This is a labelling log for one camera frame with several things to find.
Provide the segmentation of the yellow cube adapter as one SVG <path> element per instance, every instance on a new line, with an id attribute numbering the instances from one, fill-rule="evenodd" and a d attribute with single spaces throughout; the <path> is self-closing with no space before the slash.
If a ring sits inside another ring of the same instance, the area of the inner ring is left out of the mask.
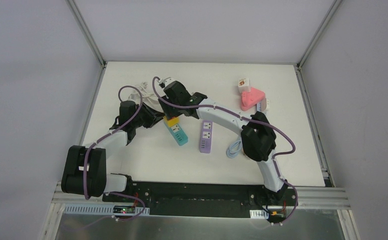
<path id="1" fill-rule="evenodd" d="M 179 123 L 179 118 L 178 117 L 173 117 L 173 118 L 167 118 L 166 116 L 163 117 L 164 123 L 167 127 L 171 128 L 172 126 L 176 125 Z"/>

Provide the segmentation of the teal power strip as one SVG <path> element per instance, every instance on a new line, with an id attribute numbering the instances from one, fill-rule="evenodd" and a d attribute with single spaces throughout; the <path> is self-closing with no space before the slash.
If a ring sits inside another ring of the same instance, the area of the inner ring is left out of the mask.
<path id="1" fill-rule="evenodd" d="M 186 133 L 178 123 L 172 126 L 165 125 L 165 127 L 168 129 L 169 133 L 173 136 L 178 146 L 183 146 L 188 142 L 188 136 L 186 135 Z"/>

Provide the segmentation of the purple power strip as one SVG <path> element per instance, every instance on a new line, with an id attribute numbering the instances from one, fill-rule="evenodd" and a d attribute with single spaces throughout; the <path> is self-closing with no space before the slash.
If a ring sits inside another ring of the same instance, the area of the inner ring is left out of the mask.
<path id="1" fill-rule="evenodd" d="M 199 151 L 203 154 L 211 153 L 213 122 L 203 120 L 201 136 L 199 142 Z"/>

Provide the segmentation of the light blue power strip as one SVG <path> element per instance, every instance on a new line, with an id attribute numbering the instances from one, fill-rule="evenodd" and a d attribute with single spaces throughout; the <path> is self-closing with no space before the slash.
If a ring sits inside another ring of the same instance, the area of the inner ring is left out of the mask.
<path id="1" fill-rule="evenodd" d="M 265 115 L 268 113 L 269 109 L 270 109 L 270 102 L 267 98 L 264 98 L 262 101 L 256 104 L 256 110 L 258 112 L 264 113 Z"/>

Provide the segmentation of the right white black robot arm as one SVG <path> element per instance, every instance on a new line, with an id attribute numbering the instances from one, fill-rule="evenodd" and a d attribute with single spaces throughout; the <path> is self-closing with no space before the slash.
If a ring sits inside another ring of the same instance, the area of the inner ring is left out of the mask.
<path id="1" fill-rule="evenodd" d="M 167 118 L 185 115 L 213 122 L 237 134 L 243 152 L 257 162 L 261 171 L 266 200 L 272 205 L 284 201 L 288 185 L 275 161 L 275 128 L 264 113 L 257 111 L 247 116 L 229 110 L 202 93 L 190 94 L 182 83 L 170 78 L 154 77 L 152 85 L 159 85 L 165 93 L 159 97 L 159 103 Z"/>

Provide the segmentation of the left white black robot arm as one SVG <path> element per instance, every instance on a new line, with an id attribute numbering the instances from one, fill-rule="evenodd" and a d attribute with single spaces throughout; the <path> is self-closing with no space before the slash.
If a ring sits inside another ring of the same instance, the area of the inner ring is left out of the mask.
<path id="1" fill-rule="evenodd" d="M 163 117 L 164 113 L 145 103 L 121 102 L 119 114 L 104 136 L 92 143 L 69 148 L 61 180 L 62 191 L 88 199 L 115 192 L 120 201 L 129 202 L 134 196 L 133 187 L 128 185 L 131 177 L 108 172 L 107 161 L 131 143 L 138 128 L 152 128 Z"/>

